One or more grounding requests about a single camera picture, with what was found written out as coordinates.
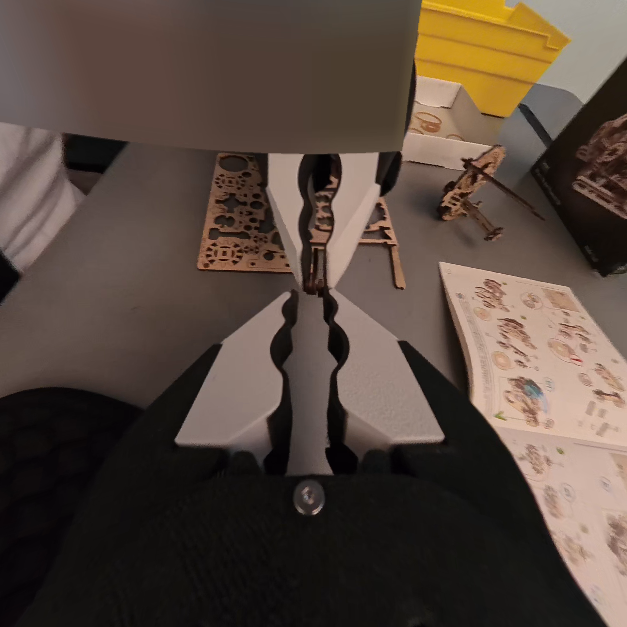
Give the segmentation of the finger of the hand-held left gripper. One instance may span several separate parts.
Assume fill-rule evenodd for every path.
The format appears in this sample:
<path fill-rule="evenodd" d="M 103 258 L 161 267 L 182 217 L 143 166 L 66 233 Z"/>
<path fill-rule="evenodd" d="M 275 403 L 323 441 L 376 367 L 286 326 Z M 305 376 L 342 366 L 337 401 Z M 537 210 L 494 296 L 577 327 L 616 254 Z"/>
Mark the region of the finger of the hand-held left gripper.
<path fill-rule="evenodd" d="M 331 202 L 333 229 L 325 245 L 325 282 L 335 288 L 356 251 L 380 195 L 379 153 L 340 153 L 341 176 Z"/>
<path fill-rule="evenodd" d="M 305 286 L 310 273 L 307 229 L 312 216 L 308 190 L 310 166 L 310 156 L 304 153 L 268 155 L 268 200 L 298 286 Z"/>

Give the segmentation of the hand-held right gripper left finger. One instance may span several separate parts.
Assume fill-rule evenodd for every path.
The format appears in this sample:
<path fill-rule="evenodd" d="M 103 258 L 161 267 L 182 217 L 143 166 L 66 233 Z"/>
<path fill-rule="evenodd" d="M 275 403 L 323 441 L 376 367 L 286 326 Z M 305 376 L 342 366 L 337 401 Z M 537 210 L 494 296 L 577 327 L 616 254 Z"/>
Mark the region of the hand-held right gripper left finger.
<path fill-rule="evenodd" d="M 284 364 L 298 302 L 294 290 L 281 294 L 222 341 L 178 446 L 246 451 L 267 474 L 286 474 L 293 410 Z"/>

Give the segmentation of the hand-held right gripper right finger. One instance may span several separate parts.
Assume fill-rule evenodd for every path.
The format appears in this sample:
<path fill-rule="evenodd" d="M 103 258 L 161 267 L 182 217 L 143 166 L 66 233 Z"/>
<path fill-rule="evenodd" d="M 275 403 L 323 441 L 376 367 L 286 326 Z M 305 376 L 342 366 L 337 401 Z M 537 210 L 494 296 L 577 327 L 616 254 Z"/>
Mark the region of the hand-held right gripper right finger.
<path fill-rule="evenodd" d="M 330 377 L 325 456 L 353 474 L 372 450 L 440 444 L 444 433 L 399 339 L 336 290 L 323 297 Z"/>

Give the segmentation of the long wooden model part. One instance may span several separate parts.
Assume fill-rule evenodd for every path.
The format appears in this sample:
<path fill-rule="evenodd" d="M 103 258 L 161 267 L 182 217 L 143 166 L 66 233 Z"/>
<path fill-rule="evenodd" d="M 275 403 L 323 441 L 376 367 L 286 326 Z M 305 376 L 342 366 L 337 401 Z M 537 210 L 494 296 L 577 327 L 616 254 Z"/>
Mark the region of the long wooden model part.
<path fill-rule="evenodd" d="M 303 290 L 320 296 L 327 286 L 326 244 L 312 244 L 302 255 Z"/>

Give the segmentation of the laser-cut wooden parts sheet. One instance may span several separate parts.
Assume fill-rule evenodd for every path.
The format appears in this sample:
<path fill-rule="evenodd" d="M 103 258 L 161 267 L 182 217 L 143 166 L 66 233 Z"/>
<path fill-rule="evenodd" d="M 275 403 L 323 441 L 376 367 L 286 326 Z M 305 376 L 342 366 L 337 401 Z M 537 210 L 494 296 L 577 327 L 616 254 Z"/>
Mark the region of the laser-cut wooden parts sheet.
<path fill-rule="evenodd" d="M 339 166 L 334 164 L 331 172 L 330 182 L 315 195 L 316 218 L 310 232 L 316 253 L 324 249 L 332 231 L 331 206 L 339 185 Z M 292 273 L 261 181 L 252 154 L 218 153 L 198 270 Z M 375 205 L 359 245 L 388 249 L 394 285 L 397 289 L 406 288 L 399 243 L 383 197 Z"/>

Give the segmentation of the partly assembled wooden model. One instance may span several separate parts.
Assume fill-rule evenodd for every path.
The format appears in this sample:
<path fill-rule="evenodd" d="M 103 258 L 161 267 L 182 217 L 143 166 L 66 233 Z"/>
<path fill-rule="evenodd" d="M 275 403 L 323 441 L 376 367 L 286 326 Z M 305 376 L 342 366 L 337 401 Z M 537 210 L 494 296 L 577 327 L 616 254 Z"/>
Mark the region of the partly assembled wooden model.
<path fill-rule="evenodd" d="M 531 212 L 532 215 L 545 221 L 529 202 L 514 192 L 511 188 L 495 178 L 495 173 L 506 158 L 506 148 L 503 145 L 493 145 L 487 151 L 475 158 L 464 158 L 463 172 L 456 181 L 450 181 L 443 188 L 442 198 L 437 207 L 437 213 L 443 221 L 453 221 L 462 217 L 470 217 L 484 232 L 485 241 L 495 241 L 503 234 L 503 227 L 494 226 L 480 211 L 482 202 L 473 202 L 472 196 L 485 184 L 491 184 L 506 196 L 519 203 Z"/>

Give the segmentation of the black model kit box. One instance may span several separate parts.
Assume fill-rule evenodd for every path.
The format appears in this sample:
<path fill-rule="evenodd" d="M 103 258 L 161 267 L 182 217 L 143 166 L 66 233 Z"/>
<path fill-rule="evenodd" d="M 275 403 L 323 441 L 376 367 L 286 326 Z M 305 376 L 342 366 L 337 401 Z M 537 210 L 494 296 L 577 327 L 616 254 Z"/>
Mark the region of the black model kit box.
<path fill-rule="evenodd" d="M 626 273 L 626 60 L 531 169 L 600 276 Z"/>

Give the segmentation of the white cardboard box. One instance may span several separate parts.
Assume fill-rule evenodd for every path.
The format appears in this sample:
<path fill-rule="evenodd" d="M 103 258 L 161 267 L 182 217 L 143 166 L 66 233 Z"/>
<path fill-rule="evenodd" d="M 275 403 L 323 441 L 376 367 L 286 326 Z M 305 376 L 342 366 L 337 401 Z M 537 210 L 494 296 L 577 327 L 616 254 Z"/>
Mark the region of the white cardboard box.
<path fill-rule="evenodd" d="M 408 128 L 404 162 L 462 170 L 462 159 L 478 157 L 497 144 L 496 131 L 459 83 L 417 76 L 412 113 L 423 110 L 442 119 L 442 130 L 421 135 Z"/>

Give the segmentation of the yellow plastic bin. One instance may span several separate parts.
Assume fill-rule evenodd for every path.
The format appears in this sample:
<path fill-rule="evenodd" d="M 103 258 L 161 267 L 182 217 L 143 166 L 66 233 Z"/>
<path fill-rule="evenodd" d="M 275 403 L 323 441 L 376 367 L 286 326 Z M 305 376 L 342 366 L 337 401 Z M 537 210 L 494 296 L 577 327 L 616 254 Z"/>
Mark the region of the yellow plastic bin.
<path fill-rule="evenodd" d="M 507 118 L 571 39 L 523 3 L 422 1 L 419 76 L 459 83 L 483 114 Z"/>

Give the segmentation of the illustrated instruction booklet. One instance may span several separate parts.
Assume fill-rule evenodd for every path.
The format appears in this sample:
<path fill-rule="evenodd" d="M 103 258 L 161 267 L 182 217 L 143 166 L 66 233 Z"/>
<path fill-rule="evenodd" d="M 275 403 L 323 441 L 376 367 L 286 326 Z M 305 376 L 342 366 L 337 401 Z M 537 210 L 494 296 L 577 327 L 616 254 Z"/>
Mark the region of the illustrated instruction booklet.
<path fill-rule="evenodd" d="M 577 584 L 626 625 L 626 360 L 567 286 L 440 262 L 470 399 Z"/>

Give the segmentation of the white cloth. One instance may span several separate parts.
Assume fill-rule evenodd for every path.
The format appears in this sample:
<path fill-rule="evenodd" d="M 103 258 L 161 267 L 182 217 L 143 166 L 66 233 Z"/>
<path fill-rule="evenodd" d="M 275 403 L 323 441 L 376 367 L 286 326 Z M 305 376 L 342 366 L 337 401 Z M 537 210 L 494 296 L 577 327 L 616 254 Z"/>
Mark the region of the white cloth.
<path fill-rule="evenodd" d="M 1 253 L 20 275 L 85 198 L 64 156 L 60 133 L 1 123 Z"/>

